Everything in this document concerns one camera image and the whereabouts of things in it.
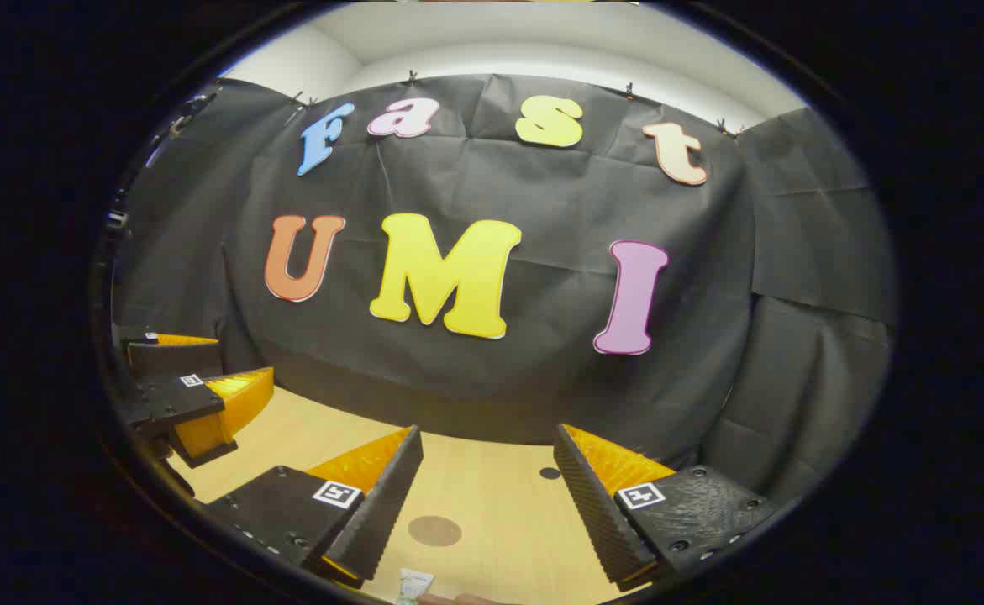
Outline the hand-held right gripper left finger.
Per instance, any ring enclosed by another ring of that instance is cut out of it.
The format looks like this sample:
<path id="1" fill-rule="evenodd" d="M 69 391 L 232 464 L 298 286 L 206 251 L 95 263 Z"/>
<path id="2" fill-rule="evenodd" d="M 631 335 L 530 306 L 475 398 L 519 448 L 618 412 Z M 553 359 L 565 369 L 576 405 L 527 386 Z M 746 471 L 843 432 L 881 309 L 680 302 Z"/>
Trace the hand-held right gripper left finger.
<path id="1" fill-rule="evenodd" d="M 276 465 L 204 510 L 273 558 L 359 587 L 376 574 L 423 457 L 410 426 L 310 470 Z"/>

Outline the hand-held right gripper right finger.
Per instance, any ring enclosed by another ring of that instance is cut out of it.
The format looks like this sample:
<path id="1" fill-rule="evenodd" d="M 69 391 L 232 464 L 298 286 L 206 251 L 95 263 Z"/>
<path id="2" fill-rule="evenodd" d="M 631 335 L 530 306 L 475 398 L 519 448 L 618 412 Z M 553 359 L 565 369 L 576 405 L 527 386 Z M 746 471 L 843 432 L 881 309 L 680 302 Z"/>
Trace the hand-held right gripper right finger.
<path id="1" fill-rule="evenodd" d="M 749 543 L 777 506 L 707 465 L 680 470 L 560 423 L 553 456 L 619 590 L 684 583 Z"/>

